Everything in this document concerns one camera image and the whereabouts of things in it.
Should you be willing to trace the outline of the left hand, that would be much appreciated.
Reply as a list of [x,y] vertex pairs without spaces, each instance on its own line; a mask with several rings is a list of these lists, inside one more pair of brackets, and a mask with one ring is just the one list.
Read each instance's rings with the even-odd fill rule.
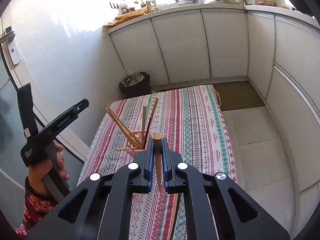
[[[61,144],[55,144],[57,158],[56,164],[58,166],[58,174],[61,179],[69,180],[69,174],[64,166],[65,160],[62,156],[65,148]],[[47,159],[36,165],[31,165],[28,167],[28,180],[29,185],[33,188],[33,190],[41,195],[48,196],[48,190],[46,189],[42,179],[48,172],[52,169],[52,162]]]

